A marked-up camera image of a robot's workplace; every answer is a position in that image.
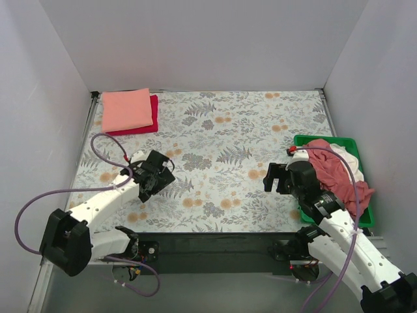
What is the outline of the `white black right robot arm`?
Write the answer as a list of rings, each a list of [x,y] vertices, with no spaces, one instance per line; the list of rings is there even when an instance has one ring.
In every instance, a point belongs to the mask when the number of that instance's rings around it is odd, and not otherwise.
[[[290,194],[314,223],[301,228],[288,244],[288,255],[322,262],[355,294],[364,312],[415,312],[416,275],[392,264],[354,221],[343,202],[321,189],[308,161],[271,163],[263,179],[265,191]]]

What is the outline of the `salmon pink t shirt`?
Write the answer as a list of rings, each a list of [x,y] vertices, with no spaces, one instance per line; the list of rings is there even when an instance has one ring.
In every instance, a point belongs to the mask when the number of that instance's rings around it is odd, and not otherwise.
[[[102,132],[109,133],[153,125],[148,89],[104,92],[101,96]]]

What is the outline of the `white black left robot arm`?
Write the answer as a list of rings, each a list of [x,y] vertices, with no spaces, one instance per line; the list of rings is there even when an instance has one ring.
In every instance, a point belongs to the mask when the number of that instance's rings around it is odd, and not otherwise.
[[[134,231],[124,226],[100,233],[97,229],[129,201],[137,198],[146,202],[175,177],[164,166],[156,168],[141,161],[133,163],[131,170],[133,176],[121,170],[105,190],[69,211],[54,210],[46,224],[41,255],[68,276],[80,274],[92,260],[107,256],[135,258],[139,237]]]

